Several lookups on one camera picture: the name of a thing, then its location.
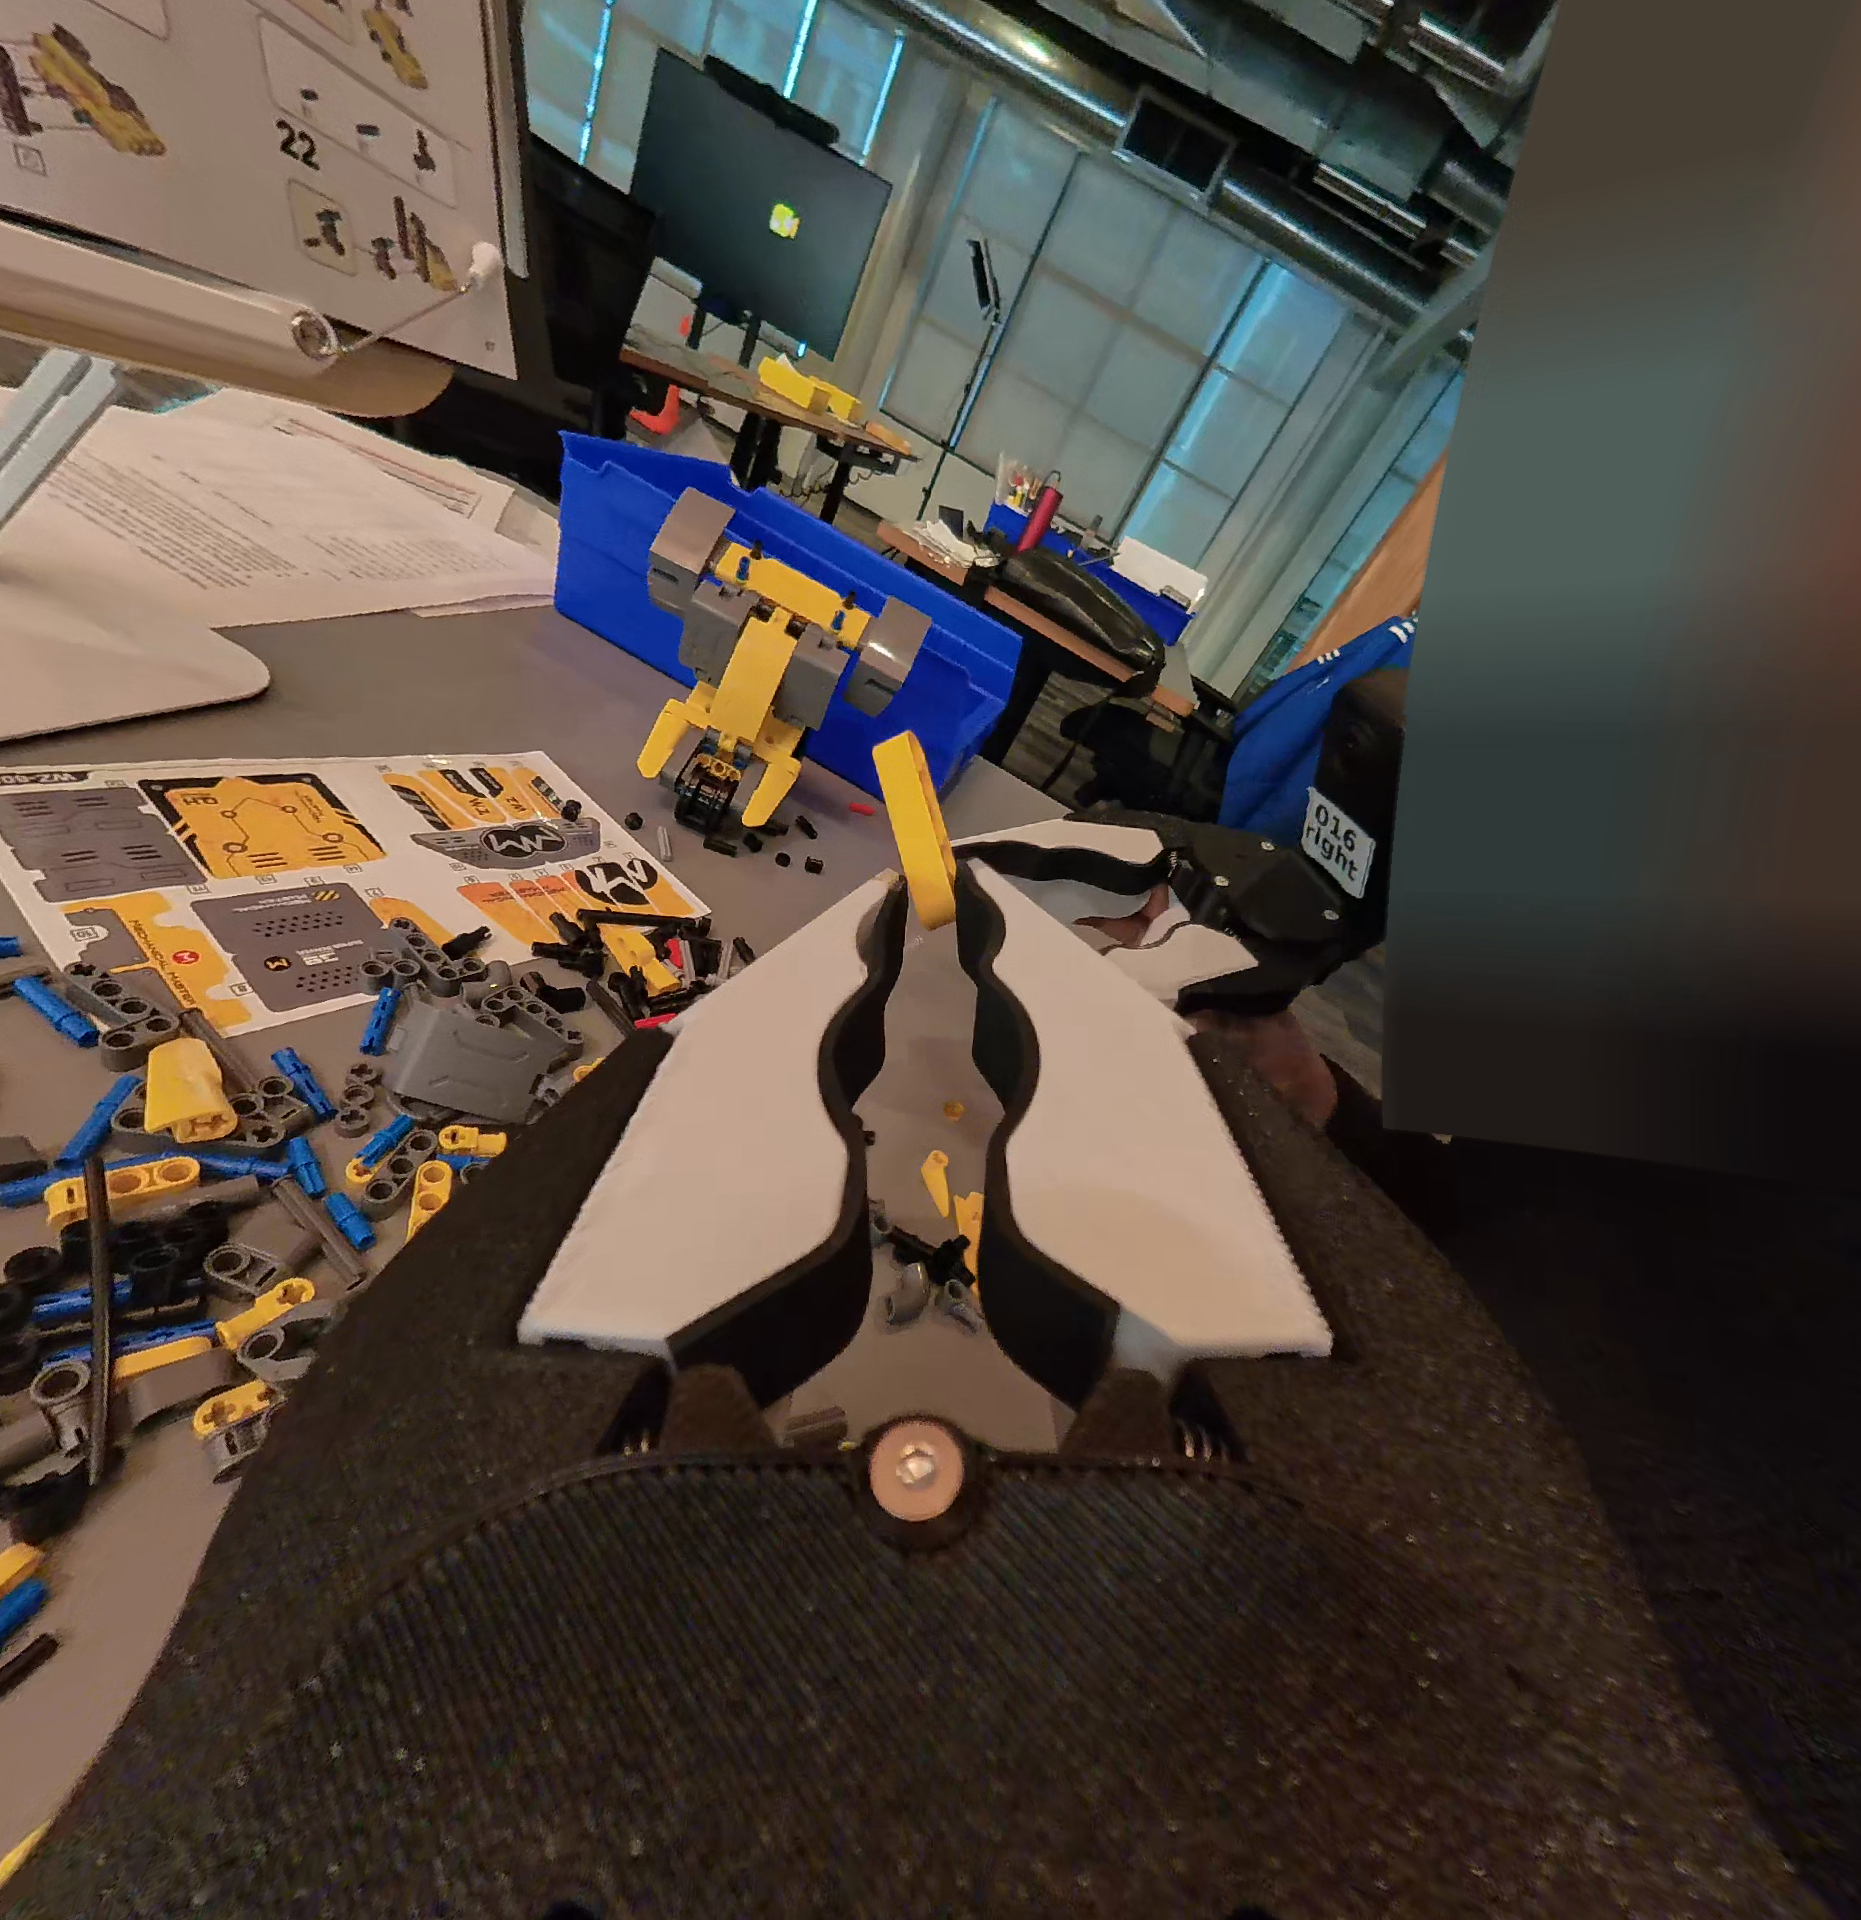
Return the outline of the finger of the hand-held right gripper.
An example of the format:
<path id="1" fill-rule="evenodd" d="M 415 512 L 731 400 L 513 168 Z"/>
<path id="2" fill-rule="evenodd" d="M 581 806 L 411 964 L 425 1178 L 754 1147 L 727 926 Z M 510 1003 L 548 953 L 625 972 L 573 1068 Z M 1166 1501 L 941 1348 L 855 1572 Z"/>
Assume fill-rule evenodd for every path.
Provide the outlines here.
<path id="1" fill-rule="evenodd" d="M 1181 1013 L 1229 980 L 1253 980 L 1260 960 L 1233 932 L 1201 925 L 1170 903 L 1136 942 L 1116 945 L 1116 967 L 1159 1003 Z"/>
<path id="2" fill-rule="evenodd" d="M 964 835 L 953 853 L 989 866 L 1035 904 L 1147 904 L 1176 866 L 1155 830 L 1078 820 Z"/>

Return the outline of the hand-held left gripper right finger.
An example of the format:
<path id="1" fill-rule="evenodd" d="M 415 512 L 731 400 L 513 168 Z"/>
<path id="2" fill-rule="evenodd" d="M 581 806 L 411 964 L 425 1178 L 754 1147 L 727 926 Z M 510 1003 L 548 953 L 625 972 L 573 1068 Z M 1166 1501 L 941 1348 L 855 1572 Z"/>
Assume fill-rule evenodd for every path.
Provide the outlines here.
<path id="1" fill-rule="evenodd" d="M 1331 1322 L 1187 1025 L 1010 876 L 963 858 L 972 1059 L 998 1099 L 980 1286 L 998 1347 L 1082 1406 L 1108 1370 L 1327 1357 Z"/>

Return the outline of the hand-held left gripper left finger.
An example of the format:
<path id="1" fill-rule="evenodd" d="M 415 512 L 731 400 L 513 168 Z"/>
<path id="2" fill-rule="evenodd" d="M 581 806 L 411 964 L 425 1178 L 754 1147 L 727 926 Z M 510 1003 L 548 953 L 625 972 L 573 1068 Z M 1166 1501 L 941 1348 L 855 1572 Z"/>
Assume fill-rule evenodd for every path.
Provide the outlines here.
<path id="1" fill-rule="evenodd" d="M 856 1103 L 885 1064 L 907 922 L 906 879 L 874 876 L 665 1032 L 520 1314 L 524 1347 L 723 1365 L 758 1405 L 846 1352 L 872 1285 Z"/>

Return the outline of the yellow toy brick beam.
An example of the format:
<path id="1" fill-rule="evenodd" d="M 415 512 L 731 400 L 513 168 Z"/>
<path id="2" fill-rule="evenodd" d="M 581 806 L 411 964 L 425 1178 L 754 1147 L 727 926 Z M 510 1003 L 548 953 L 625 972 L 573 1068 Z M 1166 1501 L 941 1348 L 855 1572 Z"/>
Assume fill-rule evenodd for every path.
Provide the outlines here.
<path id="1" fill-rule="evenodd" d="M 915 915 L 935 931 L 957 920 L 957 853 L 942 822 L 937 783 L 915 731 L 896 731 L 872 750 L 894 853 Z"/>

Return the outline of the person's right hand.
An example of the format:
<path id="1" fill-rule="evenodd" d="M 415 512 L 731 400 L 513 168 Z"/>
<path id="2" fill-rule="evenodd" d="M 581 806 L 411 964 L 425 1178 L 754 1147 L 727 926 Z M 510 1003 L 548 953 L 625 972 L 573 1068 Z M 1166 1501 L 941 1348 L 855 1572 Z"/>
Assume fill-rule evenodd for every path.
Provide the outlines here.
<path id="1" fill-rule="evenodd" d="M 1317 1129 L 1327 1129 L 1343 1107 L 1380 1112 L 1380 1050 L 1323 994 L 1304 994 L 1284 1013 L 1197 1011 L 1187 1022 L 1244 1053 L 1291 1110 Z"/>

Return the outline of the blue jacket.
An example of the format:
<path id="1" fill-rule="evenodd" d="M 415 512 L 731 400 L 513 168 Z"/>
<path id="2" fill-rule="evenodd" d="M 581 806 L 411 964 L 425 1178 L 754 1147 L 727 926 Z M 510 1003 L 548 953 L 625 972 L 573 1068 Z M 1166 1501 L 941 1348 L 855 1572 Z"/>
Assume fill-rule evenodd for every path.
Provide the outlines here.
<path id="1" fill-rule="evenodd" d="M 1306 797 L 1334 696 L 1378 668 L 1408 665 L 1419 617 L 1380 622 L 1321 657 L 1295 664 L 1237 716 L 1218 822 L 1280 844 L 1301 837 Z"/>

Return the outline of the grey toy panel piece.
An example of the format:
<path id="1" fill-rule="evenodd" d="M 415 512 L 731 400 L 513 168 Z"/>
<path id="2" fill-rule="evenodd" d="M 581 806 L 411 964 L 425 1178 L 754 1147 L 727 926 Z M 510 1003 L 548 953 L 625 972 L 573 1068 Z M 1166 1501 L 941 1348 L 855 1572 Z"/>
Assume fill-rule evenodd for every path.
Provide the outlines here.
<path id="1" fill-rule="evenodd" d="M 541 1087 L 583 1046 L 583 1031 L 526 994 L 503 994 L 501 1011 L 418 1002 L 397 1023 L 382 1083 L 441 1117 L 520 1126 L 542 1112 Z"/>

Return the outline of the black bag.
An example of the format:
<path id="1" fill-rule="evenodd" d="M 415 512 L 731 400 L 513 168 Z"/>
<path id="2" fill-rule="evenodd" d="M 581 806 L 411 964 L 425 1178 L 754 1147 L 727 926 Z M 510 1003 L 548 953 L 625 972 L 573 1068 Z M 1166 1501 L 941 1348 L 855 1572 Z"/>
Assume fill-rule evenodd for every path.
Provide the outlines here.
<path id="1" fill-rule="evenodd" d="M 1053 618 L 1075 638 L 1118 659 L 1125 679 L 1139 688 L 1159 684 L 1164 642 L 1153 625 L 1078 559 L 1035 543 L 997 550 L 997 585 Z"/>

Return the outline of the yellow grey toy brick robot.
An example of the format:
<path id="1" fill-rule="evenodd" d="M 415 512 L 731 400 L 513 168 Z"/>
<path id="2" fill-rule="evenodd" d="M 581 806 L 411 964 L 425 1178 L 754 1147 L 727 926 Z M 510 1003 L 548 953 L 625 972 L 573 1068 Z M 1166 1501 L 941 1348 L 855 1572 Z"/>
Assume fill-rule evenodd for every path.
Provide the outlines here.
<path id="1" fill-rule="evenodd" d="M 917 606 L 867 608 L 731 524 L 711 492 L 680 492 L 649 570 L 654 603 L 680 617 L 677 659 L 692 684 L 665 703 L 636 768 L 666 783 L 677 822 L 701 834 L 773 822 L 829 707 L 883 713 L 931 628 Z"/>

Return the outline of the wooden background desk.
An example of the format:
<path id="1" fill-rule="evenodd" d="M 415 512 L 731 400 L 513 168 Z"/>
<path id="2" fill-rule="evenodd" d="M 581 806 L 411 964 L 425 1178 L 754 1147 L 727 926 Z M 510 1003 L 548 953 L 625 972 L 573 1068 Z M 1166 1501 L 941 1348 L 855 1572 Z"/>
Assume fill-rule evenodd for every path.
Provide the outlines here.
<path id="1" fill-rule="evenodd" d="M 743 414 L 750 426 L 741 431 L 740 445 L 733 449 L 731 469 L 745 491 L 763 489 L 770 481 L 770 471 L 777 465 L 777 434 L 786 429 L 808 434 L 833 460 L 829 479 L 817 509 L 823 521 L 836 519 L 859 469 L 896 473 L 904 462 L 917 460 L 912 442 L 876 418 L 847 419 L 825 405 L 798 405 L 769 386 L 758 372 L 686 342 L 672 342 L 642 324 L 636 324 L 625 337 L 623 362 L 690 395 L 715 397 Z"/>

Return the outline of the pile of toy brick pieces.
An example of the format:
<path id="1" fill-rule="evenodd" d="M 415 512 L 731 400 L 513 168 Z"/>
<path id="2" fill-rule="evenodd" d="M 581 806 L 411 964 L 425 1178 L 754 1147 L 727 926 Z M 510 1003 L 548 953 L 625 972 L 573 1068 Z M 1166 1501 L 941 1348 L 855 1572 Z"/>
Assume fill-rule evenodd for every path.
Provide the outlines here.
<path id="1" fill-rule="evenodd" d="M 292 1266 L 252 1261 L 226 1213 L 284 1200 L 321 1251 L 359 1269 L 386 1221 L 415 1238 L 510 1147 L 473 1099 L 442 1117 L 399 1112 L 333 1186 L 307 1138 L 321 1085 L 297 1055 L 281 1050 L 276 1080 L 252 1083 L 198 1011 L 147 1003 L 86 967 L 68 986 L 10 984 L 108 1053 L 115 1081 L 49 1170 L 0 1171 L 14 1196 L 43 1199 L 49 1223 L 0 1285 L 0 1395 L 28 1398 L 23 1419 L 0 1423 L 0 1500 L 23 1496 L 0 1552 L 0 1698 L 56 1650 L 35 1635 L 10 1651 L 49 1600 L 37 1532 L 85 1505 L 120 1443 L 172 1412 L 190 1412 L 217 1479 L 239 1472 L 344 1307 Z"/>

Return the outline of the yellow grey sticker sheet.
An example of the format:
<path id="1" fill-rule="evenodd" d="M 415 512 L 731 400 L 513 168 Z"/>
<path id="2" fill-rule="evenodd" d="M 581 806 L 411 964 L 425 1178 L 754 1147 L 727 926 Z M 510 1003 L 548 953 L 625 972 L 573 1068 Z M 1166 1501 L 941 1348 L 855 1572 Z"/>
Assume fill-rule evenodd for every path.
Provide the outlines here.
<path id="1" fill-rule="evenodd" d="M 363 1003 L 401 920 L 524 967 L 587 910 L 708 918 L 542 751 L 3 768 L 0 883 L 58 964 L 229 1034 Z"/>

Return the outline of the blue plastic bin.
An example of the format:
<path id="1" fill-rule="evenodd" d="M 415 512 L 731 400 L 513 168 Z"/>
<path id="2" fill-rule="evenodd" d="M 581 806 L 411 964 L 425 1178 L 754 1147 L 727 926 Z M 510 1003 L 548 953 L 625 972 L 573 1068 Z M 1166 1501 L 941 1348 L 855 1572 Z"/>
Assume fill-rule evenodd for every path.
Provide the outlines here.
<path id="1" fill-rule="evenodd" d="M 928 615 L 928 636 L 891 706 L 866 716 L 835 699 L 825 722 L 811 731 L 805 755 L 874 792 L 874 744 L 909 729 L 946 793 L 1010 703 L 1018 635 L 781 492 L 741 491 L 722 462 L 564 434 L 558 612 L 686 688 L 690 673 L 677 659 L 680 615 L 655 606 L 649 591 L 655 533 L 685 491 L 731 507 L 733 538 L 760 542 L 773 559 L 827 588 L 849 588 L 859 606 L 876 608 L 896 597 Z"/>

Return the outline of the black light stand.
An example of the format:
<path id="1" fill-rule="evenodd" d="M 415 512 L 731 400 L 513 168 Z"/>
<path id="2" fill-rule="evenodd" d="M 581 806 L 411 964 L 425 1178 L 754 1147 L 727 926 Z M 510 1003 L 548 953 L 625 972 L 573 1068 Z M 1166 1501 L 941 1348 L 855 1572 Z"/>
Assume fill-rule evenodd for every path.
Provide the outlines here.
<path id="1" fill-rule="evenodd" d="M 950 462 L 951 454 L 961 442 L 961 434 L 964 431 L 967 416 L 973 406 L 973 397 L 988 377 L 988 368 L 998 344 L 998 334 L 1005 324 L 1005 298 L 997 272 L 997 261 L 991 251 L 991 240 L 985 235 L 972 236 L 967 240 L 967 264 L 972 277 L 972 289 L 977 295 L 977 308 L 983 321 L 983 340 L 977 346 L 977 355 L 972 358 L 964 385 L 959 393 L 957 409 L 950 426 L 942 431 L 941 451 L 929 469 L 925 479 L 918 515 L 929 517 L 931 504 L 937 501 L 937 492 L 942 479 L 942 469 Z"/>

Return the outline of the dark clothing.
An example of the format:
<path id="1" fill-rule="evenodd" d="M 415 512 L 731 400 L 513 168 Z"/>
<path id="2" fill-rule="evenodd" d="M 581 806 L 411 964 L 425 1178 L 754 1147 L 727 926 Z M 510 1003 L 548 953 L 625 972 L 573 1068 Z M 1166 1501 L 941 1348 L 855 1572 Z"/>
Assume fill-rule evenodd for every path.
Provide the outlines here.
<path id="1" fill-rule="evenodd" d="M 1861 1915 L 1861 1196 L 1397 1133 L 1331 1075 L 1331 1137 L 1570 1430 L 1781 1854 Z"/>

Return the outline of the black computer monitor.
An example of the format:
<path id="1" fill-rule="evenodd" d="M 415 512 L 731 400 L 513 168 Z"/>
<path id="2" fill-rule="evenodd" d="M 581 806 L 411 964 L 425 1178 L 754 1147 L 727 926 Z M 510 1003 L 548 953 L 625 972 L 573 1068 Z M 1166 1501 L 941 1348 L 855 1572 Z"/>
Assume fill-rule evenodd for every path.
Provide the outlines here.
<path id="1" fill-rule="evenodd" d="M 655 254 L 723 301 L 836 355 L 891 200 L 878 171 L 658 53 L 628 186 Z"/>

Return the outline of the printed white paper sheets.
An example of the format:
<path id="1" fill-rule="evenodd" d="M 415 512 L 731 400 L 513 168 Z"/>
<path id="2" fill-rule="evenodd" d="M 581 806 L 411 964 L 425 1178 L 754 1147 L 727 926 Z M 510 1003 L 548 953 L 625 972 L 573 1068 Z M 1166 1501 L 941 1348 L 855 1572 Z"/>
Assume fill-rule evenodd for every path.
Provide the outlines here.
<path id="1" fill-rule="evenodd" d="M 342 445 L 108 409 L 0 531 L 0 583 L 207 628 L 553 600 L 556 561 Z"/>

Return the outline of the white book stand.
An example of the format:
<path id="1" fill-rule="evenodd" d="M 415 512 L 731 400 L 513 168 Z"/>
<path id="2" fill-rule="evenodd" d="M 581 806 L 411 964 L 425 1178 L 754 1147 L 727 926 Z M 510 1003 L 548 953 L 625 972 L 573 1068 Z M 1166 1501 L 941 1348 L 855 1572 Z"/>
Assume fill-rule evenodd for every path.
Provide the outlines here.
<path id="1" fill-rule="evenodd" d="M 132 372 L 408 418 L 451 362 L 325 314 L 0 212 L 0 336 L 39 346 L 0 416 L 0 531 L 115 406 Z M 271 673 L 226 628 L 159 608 L 89 606 L 0 583 L 0 743 L 263 692 Z"/>

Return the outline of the open instruction booklet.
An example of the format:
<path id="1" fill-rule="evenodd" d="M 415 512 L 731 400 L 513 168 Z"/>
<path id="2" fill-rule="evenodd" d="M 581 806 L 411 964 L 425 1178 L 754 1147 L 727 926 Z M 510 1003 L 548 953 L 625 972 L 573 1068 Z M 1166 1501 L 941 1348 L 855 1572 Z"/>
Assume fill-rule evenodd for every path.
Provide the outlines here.
<path id="1" fill-rule="evenodd" d="M 520 11 L 0 1 L 0 208 L 513 377 Z"/>

